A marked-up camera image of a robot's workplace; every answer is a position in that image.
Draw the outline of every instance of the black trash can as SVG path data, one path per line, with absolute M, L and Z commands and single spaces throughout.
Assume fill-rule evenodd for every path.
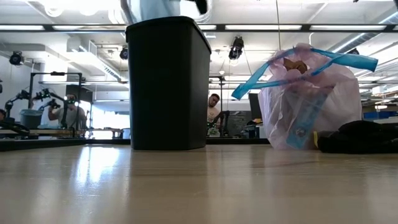
M 195 21 L 139 22 L 127 28 L 126 40 L 132 148 L 204 147 L 211 49 Z

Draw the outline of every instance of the person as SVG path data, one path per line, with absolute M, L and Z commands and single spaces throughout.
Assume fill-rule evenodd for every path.
M 6 115 L 7 115 L 6 111 L 0 109 L 0 121 L 4 121 L 6 119 Z
M 67 109 L 67 115 L 65 118 L 65 122 L 68 126 L 68 128 L 74 128 L 76 127 L 76 121 L 79 122 L 79 129 L 85 129 L 86 128 L 86 114 L 83 109 L 80 107 L 77 107 L 75 105 L 77 97 L 74 94 L 67 95 L 67 101 L 68 103 L 68 109 Z M 63 118 L 63 108 L 58 109 L 57 111 L 53 112 L 54 108 L 49 108 L 49 120 L 54 121 L 58 120 L 59 124 L 61 124 L 62 118 Z M 78 119 L 76 118 L 77 111 L 79 110 L 79 117 Z
M 214 118 L 220 113 L 220 111 L 215 107 L 220 100 L 220 96 L 216 93 L 212 94 L 209 97 L 209 102 L 207 106 L 207 121 L 212 122 Z

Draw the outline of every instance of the blue tie handle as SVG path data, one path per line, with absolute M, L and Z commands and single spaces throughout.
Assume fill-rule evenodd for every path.
M 321 73 L 322 71 L 324 71 L 326 68 L 330 67 L 330 65 L 332 65 L 334 63 L 336 63 L 338 65 L 353 67 L 353 68 L 366 69 L 366 70 L 370 70 L 372 72 L 374 72 L 377 67 L 378 59 L 367 57 L 367 56 L 355 55 L 355 54 L 333 53 L 333 52 L 329 52 L 326 50 L 320 50 L 320 49 L 314 49 L 314 48 L 311 48 L 310 51 L 331 58 L 331 60 L 329 62 L 327 62 L 326 64 L 324 64 L 324 66 L 322 66 L 322 67 L 316 69 L 314 72 L 312 72 L 311 76 L 318 75 L 319 73 Z M 286 85 L 289 83 L 303 80 L 303 78 L 294 78 L 294 79 L 290 79 L 290 80 L 277 80 L 277 81 L 267 82 L 267 83 L 257 83 L 257 81 L 262 77 L 264 72 L 267 70 L 267 68 L 273 61 L 284 58 L 284 57 L 294 54 L 294 53 L 295 53 L 295 48 L 292 48 L 292 49 L 289 49 L 289 50 L 285 51 L 284 53 L 278 55 L 277 57 L 270 59 L 268 62 L 266 62 L 264 65 L 262 65 L 259 69 L 257 69 L 257 71 L 254 72 L 254 74 L 249 78 L 249 80 L 246 83 L 240 84 L 238 87 L 236 87 L 236 89 L 232 93 L 232 96 L 235 97 L 236 99 L 240 100 L 246 93 L 248 93 L 249 90 L 252 90 L 252 89 L 261 89 L 261 88 L 267 88 L 267 87 L 272 87 L 272 86 L 281 86 L 281 85 Z

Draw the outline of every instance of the black bag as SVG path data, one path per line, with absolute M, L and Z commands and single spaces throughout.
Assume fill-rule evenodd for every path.
M 321 152 L 375 154 L 398 152 L 398 124 L 353 121 L 338 131 L 318 136 Z

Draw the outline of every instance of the plastic bag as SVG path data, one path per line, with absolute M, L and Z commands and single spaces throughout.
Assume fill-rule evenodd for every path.
M 290 69 L 303 62 L 306 68 Z M 374 71 L 377 60 L 345 55 L 298 45 L 279 52 L 233 93 L 239 98 L 248 90 L 262 88 L 259 103 L 266 136 L 276 149 L 312 148 L 313 131 L 335 131 L 341 125 L 362 118 L 358 81 L 345 66 Z M 267 83 L 256 83 L 270 67 Z

